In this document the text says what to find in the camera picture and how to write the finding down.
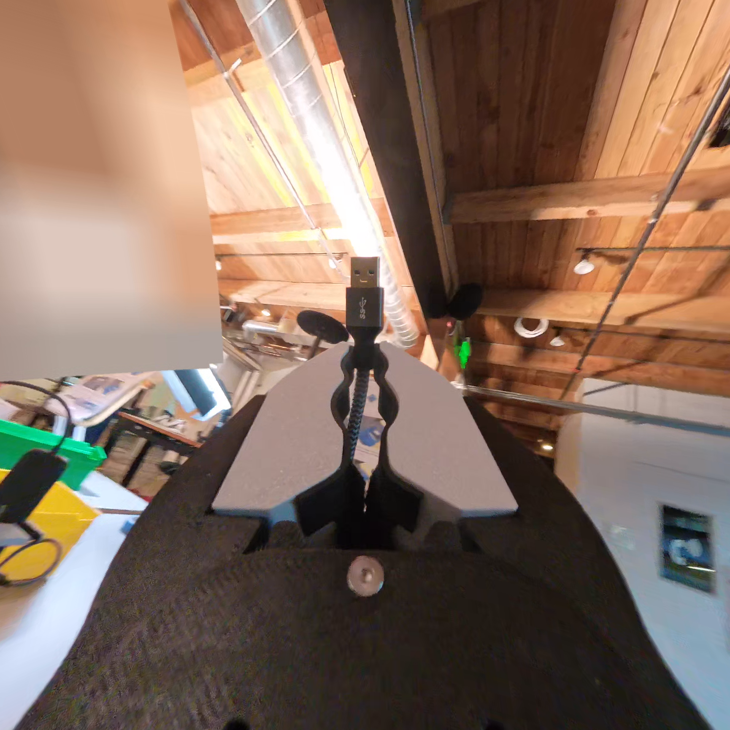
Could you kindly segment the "black ceiling duct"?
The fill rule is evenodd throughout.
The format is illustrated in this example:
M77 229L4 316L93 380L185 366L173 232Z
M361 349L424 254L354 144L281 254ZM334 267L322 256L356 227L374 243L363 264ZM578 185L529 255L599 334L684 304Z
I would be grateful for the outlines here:
M415 294L427 321L449 296L406 89L392 2L325 1Z

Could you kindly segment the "green plastic bin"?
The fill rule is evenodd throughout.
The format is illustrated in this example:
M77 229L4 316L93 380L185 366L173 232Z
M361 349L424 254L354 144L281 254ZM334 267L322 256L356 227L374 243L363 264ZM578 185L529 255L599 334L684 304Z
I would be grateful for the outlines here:
M11 470L30 450L50 451L59 439L60 436L54 433L1 420L1 469ZM80 489L87 476L106 460L106 453L101 447L73 439L64 440L60 456L67 465L59 481L72 490Z

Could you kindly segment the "black round disc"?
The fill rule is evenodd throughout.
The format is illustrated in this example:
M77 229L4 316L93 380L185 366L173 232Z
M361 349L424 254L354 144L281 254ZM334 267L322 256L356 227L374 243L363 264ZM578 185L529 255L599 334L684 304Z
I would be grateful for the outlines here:
M478 282L460 285L447 305L447 315L455 321L465 321L473 316L482 304L484 288Z
M297 315L297 325L304 333L314 338L314 342L307 353L307 360L317 355L322 342L339 344L349 340L349 333L342 323L329 315L312 309L302 310Z

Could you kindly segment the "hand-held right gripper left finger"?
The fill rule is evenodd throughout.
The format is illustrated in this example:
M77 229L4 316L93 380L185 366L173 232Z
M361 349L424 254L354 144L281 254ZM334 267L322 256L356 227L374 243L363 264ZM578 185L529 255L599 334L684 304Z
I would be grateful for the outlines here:
M264 397L221 487L213 512L295 522L308 536L363 512L364 481L351 459L351 346L308 360Z

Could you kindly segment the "wall poster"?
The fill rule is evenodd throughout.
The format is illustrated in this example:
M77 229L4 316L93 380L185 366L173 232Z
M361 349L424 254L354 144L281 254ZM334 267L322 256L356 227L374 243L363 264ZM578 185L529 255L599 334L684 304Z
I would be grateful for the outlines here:
M712 516L661 505L659 517L659 576L704 594L714 594L717 570Z

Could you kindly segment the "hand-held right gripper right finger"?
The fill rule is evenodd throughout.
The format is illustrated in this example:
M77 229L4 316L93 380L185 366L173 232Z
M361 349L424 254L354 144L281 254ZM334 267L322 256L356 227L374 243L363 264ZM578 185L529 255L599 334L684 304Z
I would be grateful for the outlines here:
M467 407L442 375L390 343L375 368L386 425L367 514L407 534L438 523L512 516L516 498Z

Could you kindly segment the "yellow plastic bin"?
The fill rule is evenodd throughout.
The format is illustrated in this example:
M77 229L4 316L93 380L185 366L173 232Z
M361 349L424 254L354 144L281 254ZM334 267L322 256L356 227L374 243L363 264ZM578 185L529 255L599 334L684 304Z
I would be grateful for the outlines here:
M1 549L2 587L19 588L49 578L98 516L75 491L56 482L25 522L40 538Z

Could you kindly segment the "silver ventilation duct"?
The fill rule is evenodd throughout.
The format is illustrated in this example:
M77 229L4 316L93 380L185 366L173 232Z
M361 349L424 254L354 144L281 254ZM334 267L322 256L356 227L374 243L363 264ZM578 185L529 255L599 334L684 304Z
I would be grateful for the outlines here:
M356 255L379 257L384 312L396 344L412 347L419 336L417 324L388 262L382 225L300 6L290 1L237 5Z

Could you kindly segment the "metal ceiling pipe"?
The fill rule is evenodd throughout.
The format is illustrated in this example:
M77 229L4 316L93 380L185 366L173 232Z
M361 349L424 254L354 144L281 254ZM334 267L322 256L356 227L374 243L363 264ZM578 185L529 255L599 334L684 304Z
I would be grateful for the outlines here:
M674 195L675 191L677 190L679 183L686 173L690 162L692 161L693 157L695 156L700 144L702 143L703 139L706 137L707 132L710 128L710 126L713 123L713 120L715 119L718 111L720 110L722 104L725 101L725 97L728 95L729 91L729 68L725 70L724 76L720 82L720 85L715 92L715 94L712 97L711 102L709 103L707 109L705 110L700 123L697 126L696 131L693 133L693 136L691 140L688 143L687 148L685 149L684 153L682 154L682 157L680 158L678 165L675 167L674 171L671 174L671 177L669 179L669 182L667 183L666 187L664 188L661 196L659 196L659 200L657 202L657 205L655 206L654 210L652 211L651 216L649 217L646 226L644 227L644 230L642 232L642 235L639 239L639 242L636 246L636 250L632 253L631 258L629 259L628 263L625 265L625 268L617 282L617 285L613 292L611 293L609 300L606 304L606 307L601 313L600 318L598 319L598 323L596 324L595 328L592 330L590 334L590 339L583 348L583 350L580 353L578 364L573 369L573 372L571 373L570 379L568 380L567 384L563 388L561 392L561 396L559 397L559 401L563 401L567 395L570 392L571 387L574 385L575 381L578 379L578 376L582 373L582 369L584 364L586 363L587 358L589 357L591 351L594 348L594 345L597 343L597 340L599 336L602 334L602 331L605 327L605 324L607 323L607 319L609 315L612 313L616 302L621 295L625 284L628 281L628 278L630 274L633 272L634 267L636 266L636 263L640 256L643 254L644 249L647 246L647 243L649 239L652 236L652 233L655 230L655 227L657 226L661 216L665 213L665 210L668 206L668 204L671 201L672 196Z
M328 258L329 264L331 264L333 270L337 272L340 278L342 280L345 280L345 274L342 271L341 264L329 247L329 240L325 235L325 231L315 223L315 219L311 215L313 207L307 207L303 202L301 196L298 193L297 187L290 179L290 176L288 175L282 161L279 159L275 149L271 146L270 141L264 133L263 129L260 127L256 116L244 99L244 87L242 85L242 82L240 81L240 78L236 76L236 70L242 66L245 60L250 60L249 50L253 49L253 46L249 44L240 47L236 50L226 52L224 57L221 57L218 54L217 50L215 50L212 40L205 32L205 28L203 27L201 21L194 12L194 9L190 5L190 3L188 1L178 1L178 4L181 6L182 11L185 13L187 19L190 21L191 25L194 28L194 31L196 32L198 38L200 39L208 55L210 56L213 66L214 68L216 68L215 74L220 75L224 79L225 83L232 92L233 97L240 106L244 116L248 120L248 123L251 125L253 132L259 138L262 148L269 156L271 163L277 170L279 176L282 178L282 181L284 182L290 194L290 197L294 200L296 204L295 209L299 210L299 217L306 222L306 224L312 231L314 231L316 239L321 246L321 249L324 251L325 255Z

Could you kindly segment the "black usb hub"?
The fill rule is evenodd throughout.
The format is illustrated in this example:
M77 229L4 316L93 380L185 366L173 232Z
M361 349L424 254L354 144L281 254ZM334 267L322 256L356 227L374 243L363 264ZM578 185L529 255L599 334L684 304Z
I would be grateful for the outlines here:
M58 395L40 386L21 381L2 381L3 386L17 386L35 390L55 399L66 411L67 424L58 443L50 451L31 449L25 453L2 480L1 484L1 523L21 525L57 482L67 468L67 460L60 455L65 439L73 432L71 411L67 403Z

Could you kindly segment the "wooden desk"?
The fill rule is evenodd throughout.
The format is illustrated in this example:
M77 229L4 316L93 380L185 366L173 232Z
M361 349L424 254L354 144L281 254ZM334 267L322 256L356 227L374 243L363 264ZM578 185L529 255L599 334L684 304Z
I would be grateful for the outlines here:
M169 416L150 419L121 410L100 443L106 455L102 474L151 502L202 445L185 434L185 426Z

